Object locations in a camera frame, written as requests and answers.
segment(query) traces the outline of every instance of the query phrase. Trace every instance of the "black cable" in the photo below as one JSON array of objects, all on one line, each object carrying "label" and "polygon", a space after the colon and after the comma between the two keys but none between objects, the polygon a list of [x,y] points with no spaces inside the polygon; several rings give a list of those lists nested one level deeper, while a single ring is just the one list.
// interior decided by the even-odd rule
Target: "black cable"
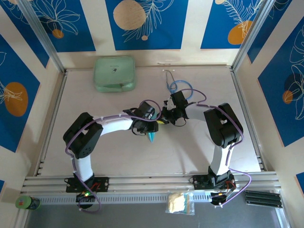
[{"label": "black cable", "polygon": [[173,126],[175,126],[175,127],[183,127],[183,126],[185,126],[186,125],[186,123],[187,123],[187,121],[186,121],[186,119],[184,118],[184,121],[185,121],[185,124],[184,125],[173,125]]},{"label": "black cable", "polygon": [[144,134],[136,134],[136,133],[134,132],[134,128],[132,128],[131,131],[132,131],[133,134],[138,135],[138,136],[145,136],[145,135],[147,134],[147,133],[144,133]]}]

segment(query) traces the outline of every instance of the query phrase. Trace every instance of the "green can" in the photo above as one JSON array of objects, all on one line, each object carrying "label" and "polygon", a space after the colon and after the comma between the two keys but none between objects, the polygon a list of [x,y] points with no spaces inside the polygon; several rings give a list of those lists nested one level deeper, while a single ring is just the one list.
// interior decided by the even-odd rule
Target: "green can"
[{"label": "green can", "polygon": [[40,207],[40,200],[31,196],[20,196],[15,206],[20,209],[36,210]]}]

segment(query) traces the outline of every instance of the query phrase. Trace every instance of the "white tabletop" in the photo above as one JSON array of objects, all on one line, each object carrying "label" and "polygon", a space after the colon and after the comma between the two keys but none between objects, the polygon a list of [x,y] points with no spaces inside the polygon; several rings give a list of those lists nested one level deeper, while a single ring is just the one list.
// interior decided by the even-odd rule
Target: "white tabletop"
[{"label": "white tabletop", "polygon": [[[187,66],[137,68],[136,88],[123,93],[96,91],[92,70],[69,71],[41,175],[72,174],[62,137],[82,112],[92,116],[119,114],[123,109],[138,107],[144,99],[155,100],[163,107],[163,101],[170,96],[163,69],[174,69],[175,80],[187,80],[204,92],[206,104],[231,105],[243,125],[245,140],[235,147],[230,166],[240,171],[260,171],[229,68]],[[202,99],[195,93],[191,101]],[[173,174],[207,172],[213,150],[206,123],[188,120],[184,127],[159,125],[153,143],[147,136],[135,136],[131,131],[103,135],[91,157],[95,175]]]}]

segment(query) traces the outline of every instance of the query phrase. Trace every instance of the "green container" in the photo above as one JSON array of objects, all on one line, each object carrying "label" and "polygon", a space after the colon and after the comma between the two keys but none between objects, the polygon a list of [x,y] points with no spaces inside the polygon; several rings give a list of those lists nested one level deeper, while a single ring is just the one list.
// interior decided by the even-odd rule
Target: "green container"
[{"label": "green container", "polygon": [[136,86],[134,59],[130,56],[122,56],[96,60],[94,85],[99,92],[133,90]]},{"label": "green container", "polygon": [[16,208],[36,210],[40,207],[40,200],[30,196],[20,196],[15,203]]}]

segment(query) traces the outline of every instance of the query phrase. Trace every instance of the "light green box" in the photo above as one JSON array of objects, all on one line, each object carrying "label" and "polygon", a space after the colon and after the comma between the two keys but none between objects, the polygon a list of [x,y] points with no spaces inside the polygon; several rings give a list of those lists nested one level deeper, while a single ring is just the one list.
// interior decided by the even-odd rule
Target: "light green box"
[{"label": "light green box", "polygon": [[99,92],[133,90],[136,86],[134,59],[130,56],[121,56],[96,60],[94,85]]}]

